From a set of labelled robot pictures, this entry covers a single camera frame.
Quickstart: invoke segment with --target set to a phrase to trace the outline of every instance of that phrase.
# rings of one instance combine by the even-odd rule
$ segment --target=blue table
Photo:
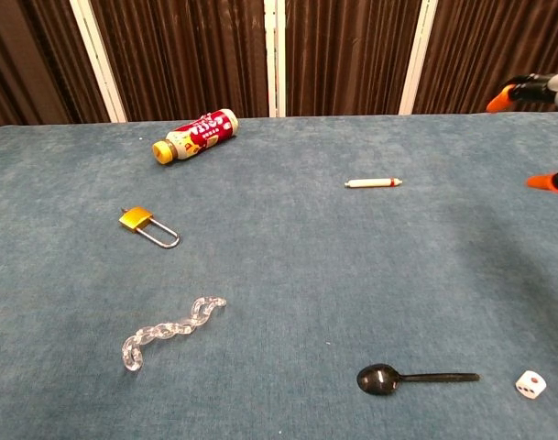
[[[0,127],[0,439],[558,439],[558,194],[525,186],[558,114],[249,119],[159,165],[180,124]],[[120,226],[136,205],[181,244]],[[482,379],[374,397],[376,362]]]

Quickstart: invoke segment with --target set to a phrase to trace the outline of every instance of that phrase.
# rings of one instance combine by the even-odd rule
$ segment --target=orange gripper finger
[[[487,112],[497,113],[509,107],[509,105],[511,105],[513,102],[509,98],[509,90],[513,87],[515,87],[515,84],[508,85],[507,87],[502,89],[502,92],[500,92],[492,101],[488,103]]]
[[[527,180],[527,186],[537,190],[553,191],[554,193],[558,193],[558,188],[553,186],[554,175],[555,173],[529,177]]]

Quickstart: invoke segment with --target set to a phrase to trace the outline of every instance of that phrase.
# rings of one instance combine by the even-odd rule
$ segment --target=brown curtain
[[[287,0],[290,116],[396,114],[421,0]]]
[[[104,121],[69,0],[0,1],[0,126]]]
[[[128,120],[268,115],[263,0],[93,0]]]
[[[558,0],[439,0],[413,113],[484,112],[503,82],[534,72],[558,72]]]

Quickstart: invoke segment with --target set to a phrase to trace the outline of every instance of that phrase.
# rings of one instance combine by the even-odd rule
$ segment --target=white die
[[[547,387],[545,380],[535,371],[527,370],[515,384],[519,392],[529,398],[536,399]]]

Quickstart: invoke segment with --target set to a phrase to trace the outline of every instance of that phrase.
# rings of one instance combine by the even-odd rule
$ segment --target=clear plastic chain
[[[142,352],[140,346],[148,344],[155,337],[158,339],[169,339],[175,335],[189,335],[204,325],[209,319],[215,307],[224,307],[226,300],[213,296],[198,298],[191,308],[191,317],[181,319],[178,323],[164,323],[154,327],[142,327],[135,335],[130,336],[122,345],[122,360],[130,371],[142,368]]]

